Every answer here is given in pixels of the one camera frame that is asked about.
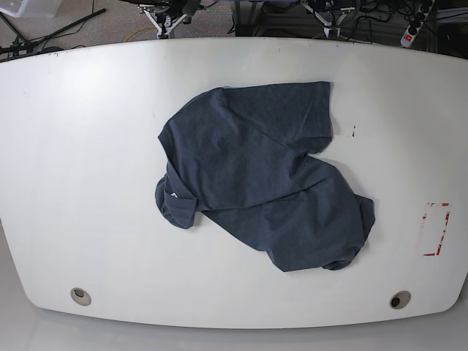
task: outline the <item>floor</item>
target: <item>floor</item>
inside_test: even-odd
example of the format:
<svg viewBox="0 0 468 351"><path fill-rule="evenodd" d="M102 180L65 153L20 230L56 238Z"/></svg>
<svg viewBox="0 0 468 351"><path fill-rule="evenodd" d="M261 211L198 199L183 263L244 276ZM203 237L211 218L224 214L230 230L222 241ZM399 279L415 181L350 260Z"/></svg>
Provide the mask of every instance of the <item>floor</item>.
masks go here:
<svg viewBox="0 0 468 351"><path fill-rule="evenodd" d="M94 3L94 11L105 8L107 11L90 19L82 29L73 35L52 39L46 47L59 46L63 49L78 45L94 46L123 42L132 33L151 26L148 18L141 15L137 6L119 0L62 0L56 16L49 18L8 18L27 39L33 39L49 34L75 20L89 15ZM199 11L193 17L191 25L180 25L175 30L175 37L228 37L232 26L230 5L218 2L206 11ZM74 33L79 26L66 33ZM155 39L156 30L143 31L131 41ZM15 35L0 20L0 46L8 47Z"/></svg>

